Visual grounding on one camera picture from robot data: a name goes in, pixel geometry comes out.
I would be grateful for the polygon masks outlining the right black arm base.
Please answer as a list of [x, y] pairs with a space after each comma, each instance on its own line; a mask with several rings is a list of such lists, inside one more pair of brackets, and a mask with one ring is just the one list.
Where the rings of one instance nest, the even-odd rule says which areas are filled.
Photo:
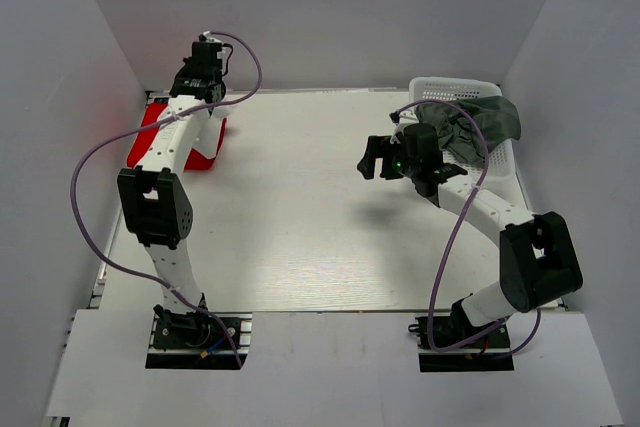
[[428, 343], [428, 317], [417, 316], [407, 327], [417, 342], [421, 373], [481, 373], [514, 370], [511, 340], [507, 327], [502, 325], [488, 335], [457, 349], [438, 352]]

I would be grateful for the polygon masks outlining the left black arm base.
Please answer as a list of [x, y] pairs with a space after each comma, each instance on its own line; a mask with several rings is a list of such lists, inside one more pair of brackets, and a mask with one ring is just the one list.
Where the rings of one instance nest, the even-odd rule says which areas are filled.
[[250, 347], [250, 314], [220, 318], [223, 326], [198, 312], [173, 313], [154, 307], [146, 354], [148, 370], [237, 371]]

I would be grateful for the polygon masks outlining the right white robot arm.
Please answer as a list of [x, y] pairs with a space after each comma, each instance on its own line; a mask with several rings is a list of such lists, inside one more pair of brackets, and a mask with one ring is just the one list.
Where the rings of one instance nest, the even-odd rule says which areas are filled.
[[421, 197], [457, 215], [498, 248], [498, 281], [451, 308], [451, 331], [459, 343], [475, 345], [490, 325], [582, 288], [565, 219], [556, 212], [532, 213], [481, 188], [464, 168], [444, 161], [431, 125], [404, 124], [391, 136], [369, 137], [357, 169], [367, 180], [409, 179]]

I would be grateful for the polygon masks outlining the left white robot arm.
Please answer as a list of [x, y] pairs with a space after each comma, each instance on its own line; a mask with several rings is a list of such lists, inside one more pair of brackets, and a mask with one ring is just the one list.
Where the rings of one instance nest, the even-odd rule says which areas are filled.
[[207, 171], [215, 163], [224, 140], [227, 120], [209, 108], [180, 114], [224, 99], [221, 40], [202, 34], [192, 43], [191, 55], [175, 75], [165, 101], [154, 101], [145, 113], [143, 130], [136, 135], [127, 166], [117, 178], [124, 220], [151, 258], [155, 275], [164, 282], [159, 316], [181, 316], [177, 334], [188, 345], [199, 346], [211, 334], [211, 321], [195, 312], [206, 306], [205, 294], [194, 278], [187, 249], [193, 207], [181, 176], [186, 170]]

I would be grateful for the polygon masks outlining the white t shirt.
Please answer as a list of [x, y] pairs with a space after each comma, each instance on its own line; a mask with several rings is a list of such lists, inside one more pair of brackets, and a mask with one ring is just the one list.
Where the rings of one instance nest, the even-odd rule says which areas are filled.
[[206, 159], [214, 159], [222, 145], [228, 117], [233, 106], [217, 107], [206, 121], [194, 143], [194, 150]]

